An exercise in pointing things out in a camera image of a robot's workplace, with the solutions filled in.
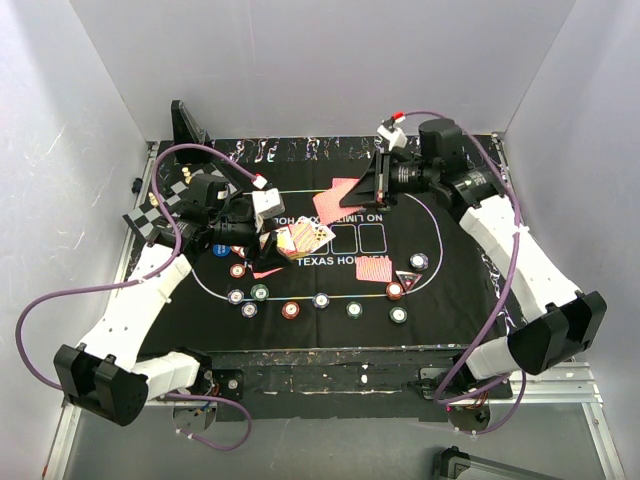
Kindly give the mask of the dealt cards pile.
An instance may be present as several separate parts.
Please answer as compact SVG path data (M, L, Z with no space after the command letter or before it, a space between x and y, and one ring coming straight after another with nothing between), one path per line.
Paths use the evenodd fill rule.
M355 262L358 281L390 283L393 279L393 263L387 256L360 256Z
M284 267L278 267L278 268L274 268L268 271L264 271L264 272L257 272L257 271L252 271L252 275L255 279L262 279L262 278L266 278L270 275L273 275L275 273L278 273L280 271L282 271L284 269Z
M313 197L313 204L321 224L330 225L362 210L359 206L340 206L340 201L357 183L357 178L334 178L332 188Z

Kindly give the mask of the red playing card deck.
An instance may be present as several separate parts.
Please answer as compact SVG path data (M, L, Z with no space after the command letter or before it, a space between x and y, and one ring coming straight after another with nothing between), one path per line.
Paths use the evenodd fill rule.
M306 257L327 246L335 238L326 225L307 217L276 230L276 247L279 253L295 260Z

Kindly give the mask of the blue small blind button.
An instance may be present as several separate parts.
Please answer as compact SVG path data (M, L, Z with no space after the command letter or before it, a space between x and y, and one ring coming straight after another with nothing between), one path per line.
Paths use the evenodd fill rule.
M219 258L226 257L231 253L231 248L227 245L214 244L212 247L212 253Z

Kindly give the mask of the dealt cards top pile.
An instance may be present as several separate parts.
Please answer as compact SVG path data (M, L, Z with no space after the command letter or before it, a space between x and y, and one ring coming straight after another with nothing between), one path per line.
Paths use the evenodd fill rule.
M334 178L332 188L313 197L313 204L321 224L330 225L362 210L359 206L340 206L340 201L357 183L357 178Z

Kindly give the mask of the red poker chip stack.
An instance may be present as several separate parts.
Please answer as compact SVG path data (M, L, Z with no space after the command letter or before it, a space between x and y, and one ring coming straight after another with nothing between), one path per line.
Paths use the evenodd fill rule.
M295 301L286 302L281 309L282 316L287 320L293 320L300 314L300 306Z

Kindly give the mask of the triangular dealer button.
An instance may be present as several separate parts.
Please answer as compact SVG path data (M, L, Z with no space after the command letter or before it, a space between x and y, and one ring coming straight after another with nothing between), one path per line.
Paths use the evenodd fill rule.
M420 273L402 270L396 270L395 275L405 292L411 291L422 278Z

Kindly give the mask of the green poker chip stack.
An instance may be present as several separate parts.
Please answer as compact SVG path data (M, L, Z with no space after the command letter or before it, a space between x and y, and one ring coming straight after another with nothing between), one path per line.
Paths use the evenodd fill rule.
M346 313L349 318L357 319L362 315L363 307L359 302L349 302L346 306Z

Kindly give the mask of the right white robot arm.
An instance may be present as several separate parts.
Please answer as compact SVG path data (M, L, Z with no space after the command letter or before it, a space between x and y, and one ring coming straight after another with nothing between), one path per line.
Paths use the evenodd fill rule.
M489 379L517 370L538 375L588 350L607 311L602 295L583 292L547 257L524 225L512 187L475 137L429 112L418 127L420 150L414 153L400 127L405 117L398 112L381 122L377 133L385 145L340 204L389 208L399 194L429 193L499 269L504 287L494 312L445 379L471 398ZM471 164L466 141L478 148L483 165ZM525 326L486 341L510 295Z

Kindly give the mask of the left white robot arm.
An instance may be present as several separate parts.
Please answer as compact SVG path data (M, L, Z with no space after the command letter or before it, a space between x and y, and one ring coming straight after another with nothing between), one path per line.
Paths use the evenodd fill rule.
M178 182L168 198L153 194L154 209L127 219L145 245L130 279L77 346L63 345L54 367L66 400L119 426L127 426L150 399L182 391L193 400L213 386L211 361L190 349L138 358L156 319L206 250L215 245L260 251L266 220L284 211L279 190L264 177L243 193L220 172Z

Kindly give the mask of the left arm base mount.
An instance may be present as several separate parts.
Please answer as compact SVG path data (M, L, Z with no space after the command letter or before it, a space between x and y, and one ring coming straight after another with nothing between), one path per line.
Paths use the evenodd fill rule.
M172 394L224 398L240 404L244 397L245 373L240 369L207 370L191 387L181 387ZM237 408L218 400L169 400L158 402L172 405L172 419L176 427L201 434L215 422L243 422L246 416Z

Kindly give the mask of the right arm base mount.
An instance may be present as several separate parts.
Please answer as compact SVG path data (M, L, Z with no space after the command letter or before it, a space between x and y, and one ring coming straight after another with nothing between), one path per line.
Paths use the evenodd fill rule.
M436 390L446 374L446 369L425 367L419 370L415 379L406 382L403 388L417 393L424 400L434 402ZM507 378L492 377L476 381L460 371L444 387L439 399L446 401L443 408L448 421L459 430L471 432L489 427L491 400L509 400L513 394Z

